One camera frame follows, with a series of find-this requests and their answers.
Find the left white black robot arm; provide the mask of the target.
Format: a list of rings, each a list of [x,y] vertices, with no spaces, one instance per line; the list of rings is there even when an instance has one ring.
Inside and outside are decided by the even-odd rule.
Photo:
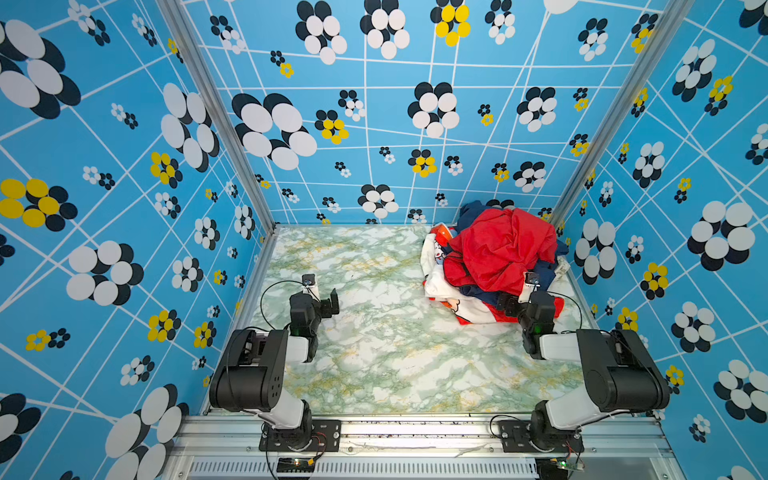
[[[232,333],[212,377],[209,402],[260,419],[262,451],[331,450],[340,423],[314,420],[309,403],[287,390],[284,376],[288,365],[315,359],[321,321],[340,313],[338,293],[333,289],[322,300],[312,291],[295,293],[289,306],[286,328],[262,332],[249,327]]]

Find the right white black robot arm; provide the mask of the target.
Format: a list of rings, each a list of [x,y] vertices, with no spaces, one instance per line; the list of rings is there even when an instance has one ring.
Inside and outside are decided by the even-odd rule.
[[[581,386],[534,407],[526,424],[535,449],[581,452],[578,436],[584,427],[668,406],[668,381],[637,332],[579,328],[558,333],[556,299],[547,291],[534,291],[527,302],[516,301],[505,311],[518,321],[524,349],[533,359],[574,363],[582,372]]]

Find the white red printed cloth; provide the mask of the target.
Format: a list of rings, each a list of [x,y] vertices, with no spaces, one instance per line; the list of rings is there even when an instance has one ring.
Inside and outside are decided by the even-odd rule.
[[[528,286],[547,289],[557,261],[568,253],[555,229],[525,212],[487,211],[471,225],[451,231],[433,228],[422,245],[420,265],[425,296],[451,309],[462,325],[512,323],[497,309],[502,292],[527,302]],[[534,271],[539,285],[526,285]]]

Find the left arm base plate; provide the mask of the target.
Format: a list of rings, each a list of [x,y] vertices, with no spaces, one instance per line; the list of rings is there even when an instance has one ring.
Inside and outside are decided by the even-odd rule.
[[[338,452],[342,422],[334,419],[315,419],[296,429],[275,429],[262,425],[259,450],[262,452],[324,453]]]

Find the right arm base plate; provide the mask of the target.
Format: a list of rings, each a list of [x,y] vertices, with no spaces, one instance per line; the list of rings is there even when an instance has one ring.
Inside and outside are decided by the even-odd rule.
[[[526,420],[502,420],[494,432],[505,453],[552,453],[555,455],[584,452],[583,437],[574,430],[557,430],[547,424],[532,425]]]

